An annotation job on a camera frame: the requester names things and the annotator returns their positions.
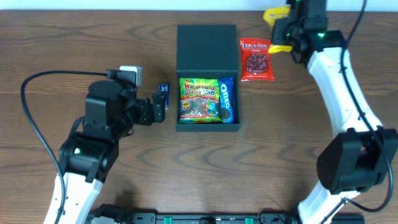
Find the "yellow sunflower seeds bag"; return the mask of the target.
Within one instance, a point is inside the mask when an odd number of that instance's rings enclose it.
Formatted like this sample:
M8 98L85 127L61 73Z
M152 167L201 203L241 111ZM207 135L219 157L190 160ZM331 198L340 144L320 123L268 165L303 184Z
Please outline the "yellow sunflower seeds bag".
M289 6L281 6L268 9L264 12L263 20L267 23L271 30L273 30L275 26L275 22L277 19L285 18L289 15L290 7ZM268 50L269 54L276 54L279 52L291 52L293 49L290 45L274 45L271 44Z

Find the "Haribo gummy worms bag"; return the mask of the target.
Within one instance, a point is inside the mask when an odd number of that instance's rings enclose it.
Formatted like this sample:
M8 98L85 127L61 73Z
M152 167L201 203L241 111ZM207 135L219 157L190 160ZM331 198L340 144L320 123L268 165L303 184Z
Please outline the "Haribo gummy worms bag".
M179 123L220 123L217 79L179 78Z

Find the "blue Oreo cookie pack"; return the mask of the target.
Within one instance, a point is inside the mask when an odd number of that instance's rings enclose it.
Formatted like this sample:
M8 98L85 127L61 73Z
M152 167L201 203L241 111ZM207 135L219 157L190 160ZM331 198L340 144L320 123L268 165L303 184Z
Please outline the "blue Oreo cookie pack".
M223 123L234 123L233 109L233 77L218 80L220 90L220 112L219 116Z

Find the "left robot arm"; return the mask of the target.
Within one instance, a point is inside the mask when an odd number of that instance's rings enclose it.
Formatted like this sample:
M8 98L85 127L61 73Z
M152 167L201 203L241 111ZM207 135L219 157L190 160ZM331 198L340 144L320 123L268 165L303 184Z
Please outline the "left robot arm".
M165 119L164 92L152 99L136 97L125 80L92 83L85 99L85 116L77 119L60 148L63 172L56 183L46 223L84 223L109 170L119 156L119 140L135 124L150 126Z

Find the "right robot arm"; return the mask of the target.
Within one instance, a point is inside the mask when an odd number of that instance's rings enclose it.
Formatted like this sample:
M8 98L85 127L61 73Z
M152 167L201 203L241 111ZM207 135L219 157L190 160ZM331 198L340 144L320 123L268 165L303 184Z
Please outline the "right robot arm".
M287 223L331 223L347 203L387 181L376 211L387 207L394 191L392 161L397 131L386 129L368 105L351 66L351 36L328 28L326 1L289 1L289 12L272 28L274 45L291 47L294 62L313 77L330 117L331 143L317 159L318 182L288 215Z

